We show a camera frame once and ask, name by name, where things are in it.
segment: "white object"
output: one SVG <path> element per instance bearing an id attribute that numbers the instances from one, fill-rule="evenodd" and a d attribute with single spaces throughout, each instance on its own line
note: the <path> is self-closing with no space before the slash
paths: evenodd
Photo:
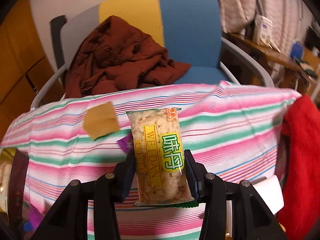
<path id="1" fill-rule="evenodd" d="M 273 23 L 270 19 L 257 15 L 252 41 L 260 46 L 270 46 L 272 40 Z"/>
<path id="2" fill-rule="evenodd" d="M 241 35 L 245 36 L 245 28 L 243 28 L 240 32 Z"/>
<path id="3" fill-rule="evenodd" d="M 283 195 L 278 177 L 276 175 L 273 175 L 271 178 L 265 179 L 264 181 L 253 185 L 253 187 L 259 193 L 273 214 L 276 214 L 280 209 L 283 208 Z"/>
<path id="4" fill-rule="evenodd" d="M 236 77 L 230 72 L 230 70 L 228 70 L 228 68 L 222 62 L 220 62 L 220 67 L 224 71 L 224 73 L 228 76 L 228 78 L 230 78 L 231 82 L 233 82 L 234 84 L 240 85 Z"/>
<path id="5" fill-rule="evenodd" d="M 319 49 L 317 49 L 316 47 L 313 47 L 312 53 L 313 53 L 313 55 L 315 55 L 316 57 L 318 57 Z"/>
<path id="6" fill-rule="evenodd" d="M 317 85 L 315 90 L 313 90 L 312 94 L 311 94 L 311 100 L 314 102 L 317 98 L 317 95 L 320 91 L 320 80 L 317 81 Z"/>
<path id="7" fill-rule="evenodd" d="M 254 184 L 253 187 L 259 193 L 263 201 L 267 204 L 268 208 L 274 215 L 283 208 L 284 202 L 282 191 L 276 175 Z M 227 201 L 226 226 L 226 233 L 232 237 L 232 201 Z"/>

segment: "plastic wrapper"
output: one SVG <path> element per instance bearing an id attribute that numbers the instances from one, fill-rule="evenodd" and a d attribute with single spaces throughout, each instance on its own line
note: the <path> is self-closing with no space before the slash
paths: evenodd
<path id="1" fill-rule="evenodd" d="M 161 205 L 193 200 L 186 180 L 177 109 L 127 112 L 133 135 L 139 201 Z"/>

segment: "blue chair cushion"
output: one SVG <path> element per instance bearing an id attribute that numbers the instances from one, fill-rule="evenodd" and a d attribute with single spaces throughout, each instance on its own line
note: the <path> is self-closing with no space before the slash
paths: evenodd
<path id="1" fill-rule="evenodd" d="M 168 57 L 192 66 L 219 67 L 219 0 L 160 0 L 160 7 Z"/>
<path id="2" fill-rule="evenodd" d="M 218 84 L 221 80 L 229 81 L 223 70 L 215 67 L 191 66 L 187 73 L 174 82 L 174 84 Z"/>

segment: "yellow label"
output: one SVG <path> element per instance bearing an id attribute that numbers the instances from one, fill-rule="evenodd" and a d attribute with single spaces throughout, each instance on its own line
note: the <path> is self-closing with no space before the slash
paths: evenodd
<path id="1" fill-rule="evenodd" d="M 133 145 L 134 145 L 134 153 L 136 157 L 136 171 L 144 173 L 146 171 L 143 163 L 141 143 L 142 143 L 142 140 L 138 139 L 138 140 L 134 140 Z"/>
<path id="2" fill-rule="evenodd" d="M 184 159 L 182 149 L 178 133 L 160 134 L 161 158 L 165 171 L 177 172 L 183 169 Z"/>
<path id="3" fill-rule="evenodd" d="M 151 187 L 162 187 L 161 164 L 159 160 L 159 149 L 157 145 L 156 125 L 144 125 L 144 138 L 148 158 L 148 175 Z"/>

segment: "striped cloth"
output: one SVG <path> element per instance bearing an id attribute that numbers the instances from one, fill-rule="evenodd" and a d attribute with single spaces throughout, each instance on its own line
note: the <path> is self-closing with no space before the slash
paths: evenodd
<path id="1" fill-rule="evenodd" d="M 298 97 L 289 89 L 221 82 L 71 98 L 19 116 L 2 147 L 29 153 L 24 198 L 42 213 L 71 180 L 95 180 L 126 158 L 117 144 L 130 131 L 126 111 L 180 107 L 183 147 L 209 172 L 231 182 L 268 178 L 275 169 L 282 117 Z M 85 111 L 108 101 L 113 102 L 121 130 L 92 141 L 82 128 Z M 198 239 L 203 204 L 188 209 L 133 207 L 137 199 L 134 180 L 129 197 L 116 204 L 122 239 Z M 89 239 L 94 239 L 92 207 L 90 202 Z"/>

